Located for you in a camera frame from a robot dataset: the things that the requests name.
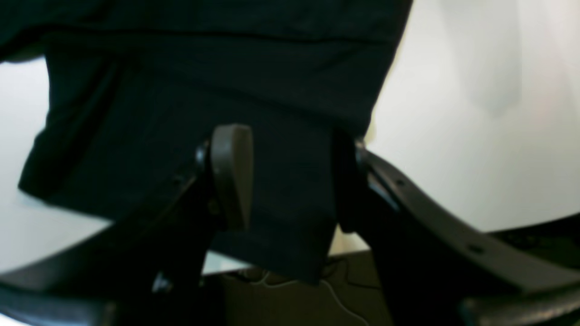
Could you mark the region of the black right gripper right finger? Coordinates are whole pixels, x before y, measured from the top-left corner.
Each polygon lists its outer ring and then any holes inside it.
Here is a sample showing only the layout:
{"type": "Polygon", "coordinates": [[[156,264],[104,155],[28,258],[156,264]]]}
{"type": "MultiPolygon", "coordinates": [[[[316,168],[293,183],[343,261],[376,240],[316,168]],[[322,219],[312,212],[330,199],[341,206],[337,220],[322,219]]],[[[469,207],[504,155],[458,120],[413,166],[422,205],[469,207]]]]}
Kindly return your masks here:
{"type": "Polygon", "coordinates": [[[344,131],[336,214],[369,246],[395,326],[577,326],[579,271],[464,223],[344,131]]]}

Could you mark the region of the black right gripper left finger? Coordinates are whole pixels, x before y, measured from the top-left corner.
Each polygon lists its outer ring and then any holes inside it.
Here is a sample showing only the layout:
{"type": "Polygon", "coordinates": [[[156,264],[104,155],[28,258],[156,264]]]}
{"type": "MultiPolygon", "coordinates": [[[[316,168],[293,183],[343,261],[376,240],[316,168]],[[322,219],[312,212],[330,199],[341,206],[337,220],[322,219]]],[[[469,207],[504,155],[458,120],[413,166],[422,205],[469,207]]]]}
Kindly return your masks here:
{"type": "Polygon", "coordinates": [[[209,244],[218,231],[248,229],[252,187],[252,128],[216,126],[131,215],[2,273],[1,314],[31,326],[189,324],[209,244]]]}

